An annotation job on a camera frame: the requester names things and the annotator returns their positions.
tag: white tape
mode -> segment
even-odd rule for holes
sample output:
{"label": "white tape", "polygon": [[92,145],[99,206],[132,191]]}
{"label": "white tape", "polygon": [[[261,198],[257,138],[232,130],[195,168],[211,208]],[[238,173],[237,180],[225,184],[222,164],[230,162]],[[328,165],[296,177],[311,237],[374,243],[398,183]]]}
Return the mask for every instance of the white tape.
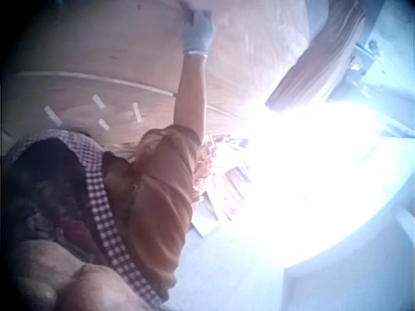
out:
{"label": "white tape", "polygon": [[51,120],[57,126],[61,126],[62,125],[62,121],[59,119],[59,117],[56,115],[56,113],[52,110],[52,108],[50,108],[49,106],[46,106],[45,107],[45,112],[48,115],[48,117],[51,118]]}
{"label": "white tape", "polygon": [[97,94],[92,96],[92,100],[97,104],[99,109],[103,110],[105,108],[105,104],[102,102],[101,98]]}
{"label": "white tape", "polygon": [[110,129],[110,126],[103,119],[99,119],[98,123],[104,128],[104,130],[108,131]]}
{"label": "white tape", "polygon": [[134,108],[134,113],[136,114],[137,122],[140,123],[142,121],[140,109],[138,108],[138,104],[136,102],[132,103],[132,107]]}

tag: gray glove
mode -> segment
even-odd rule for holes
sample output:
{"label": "gray glove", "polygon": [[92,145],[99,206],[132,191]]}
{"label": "gray glove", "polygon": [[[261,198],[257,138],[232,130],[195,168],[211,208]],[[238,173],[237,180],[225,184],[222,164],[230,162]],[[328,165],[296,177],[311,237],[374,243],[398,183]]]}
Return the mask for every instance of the gray glove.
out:
{"label": "gray glove", "polygon": [[193,23],[186,20],[184,25],[184,53],[200,54],[208,57],[213,42],[212,12],[193,11]]}

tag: person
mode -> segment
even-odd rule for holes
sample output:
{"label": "person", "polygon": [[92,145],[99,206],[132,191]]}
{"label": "person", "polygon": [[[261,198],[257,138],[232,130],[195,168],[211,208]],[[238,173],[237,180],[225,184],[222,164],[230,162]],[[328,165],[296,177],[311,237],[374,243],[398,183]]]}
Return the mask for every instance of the person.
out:
{"label": "person", "polygon": [[3,254],[30,307],[150,310],[168,300],[192,216],[213,33],[211,12],[185,22],[173,124],[147,132],[134,163],[63,130],[4,156]]}

